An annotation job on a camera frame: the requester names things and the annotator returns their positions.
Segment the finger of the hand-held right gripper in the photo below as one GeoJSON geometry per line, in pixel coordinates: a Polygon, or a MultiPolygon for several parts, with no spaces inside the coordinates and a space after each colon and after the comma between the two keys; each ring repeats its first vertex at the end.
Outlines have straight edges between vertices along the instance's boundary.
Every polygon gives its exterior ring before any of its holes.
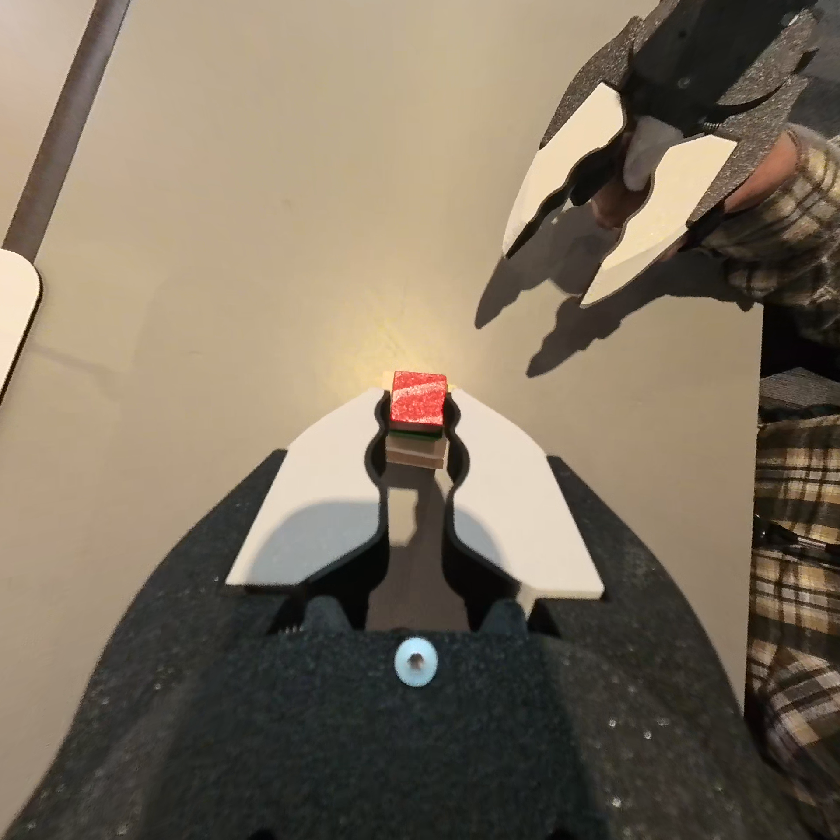
{"type": "Polygon", "coordinates": [[[582,183],[585,169],[602,165],[621,136],[625,114],[620,93],[598,83],[534,155],[512,205],[501,253],[513,257],[582,183]]]}
{"type": "Polygon", "coordinates": [[[580,300],[589,308],[635,280],[683,238],[737,141],[702,135],[671,147],[654,171],[644,204],[624,223],[580,300]]]}

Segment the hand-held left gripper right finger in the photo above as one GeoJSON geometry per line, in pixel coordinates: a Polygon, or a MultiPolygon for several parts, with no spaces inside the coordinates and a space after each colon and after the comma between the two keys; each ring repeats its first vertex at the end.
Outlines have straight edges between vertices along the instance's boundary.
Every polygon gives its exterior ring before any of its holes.
{"type": "Polygon", "coordinates": [[[449,535],[524,610],[605,587],[543,449],[462,388],[449,395],[449,535]]]}

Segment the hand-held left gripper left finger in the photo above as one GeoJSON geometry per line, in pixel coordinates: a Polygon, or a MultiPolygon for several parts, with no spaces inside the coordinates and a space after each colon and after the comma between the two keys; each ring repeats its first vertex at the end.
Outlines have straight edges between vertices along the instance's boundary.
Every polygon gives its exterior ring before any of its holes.
{"type": "Polygon", "coordinates": [[[388,396],[372,387],[292,441],[227,572],[227,587],[290,591],[357,560],[387,565],[388,396]]]}

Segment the small red wooden cube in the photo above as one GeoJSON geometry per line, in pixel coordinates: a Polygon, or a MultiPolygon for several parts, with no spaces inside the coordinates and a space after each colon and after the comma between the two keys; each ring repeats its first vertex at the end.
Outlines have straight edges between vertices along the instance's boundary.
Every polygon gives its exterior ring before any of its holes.
{"type": "Polygon", "coordinates": [[[442,428],[447,394],[448,379],[445,374],[394,371],[391,426],[429,434],[442,428]]]}

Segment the person's right forearm plaid sleeve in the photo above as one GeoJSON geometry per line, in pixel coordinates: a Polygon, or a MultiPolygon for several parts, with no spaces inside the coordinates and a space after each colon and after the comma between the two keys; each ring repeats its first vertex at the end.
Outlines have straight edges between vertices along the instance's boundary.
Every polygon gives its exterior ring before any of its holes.
{"type": "Polygon", "coordinates": [[[838,146],[796,123],[786,132],[797,151],[792,175],[761,204],[722,220],[701,246],[722,259],[730,286],[781,307],[802,337],[838,350],[838,146]]]}

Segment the person's right hand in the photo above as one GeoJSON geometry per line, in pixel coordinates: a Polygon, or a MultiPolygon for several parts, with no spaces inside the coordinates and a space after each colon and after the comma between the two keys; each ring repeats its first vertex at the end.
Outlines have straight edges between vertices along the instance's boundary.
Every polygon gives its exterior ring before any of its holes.
{"type": "MultiPolygon", "coordinates": [[[[799,154],[796,133],[787,127],[751,175],[727,196],[725,217],[746,212],[771,196],[792,177],[799,154]]],[[[614,176],[591,199],[593,217],[603,229],[621,230],[647,200],[652,181],[634,191],[629,188],[630,178],[629,174],[614,176]]]]}

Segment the person's plaid clothing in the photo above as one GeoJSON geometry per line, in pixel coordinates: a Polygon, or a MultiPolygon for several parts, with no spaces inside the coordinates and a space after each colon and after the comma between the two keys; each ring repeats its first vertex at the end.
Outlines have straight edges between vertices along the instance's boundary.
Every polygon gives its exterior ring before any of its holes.
{"type": "Polygon", "coordinates": [[[745,715],[815,838],[839,835],[839,419],[757,434],[745,715]]]}

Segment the black table strip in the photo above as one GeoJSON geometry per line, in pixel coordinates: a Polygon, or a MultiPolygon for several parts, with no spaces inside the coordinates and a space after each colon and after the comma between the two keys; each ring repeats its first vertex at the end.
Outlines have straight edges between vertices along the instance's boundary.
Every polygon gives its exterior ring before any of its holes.
{"type": "Polygon", "coordinates": [[[3,247],[34,263],[128,1],[2,2],[3,247]]]}

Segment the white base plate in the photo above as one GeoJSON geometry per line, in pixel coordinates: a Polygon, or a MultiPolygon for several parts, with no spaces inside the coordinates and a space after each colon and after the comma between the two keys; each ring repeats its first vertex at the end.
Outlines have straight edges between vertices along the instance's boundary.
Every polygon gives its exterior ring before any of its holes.
{"type": "Polygon", "coordinates": [[[1,397],[25,346],[43,296],[37,269],[25,257],[1,249],[1,397]]]}

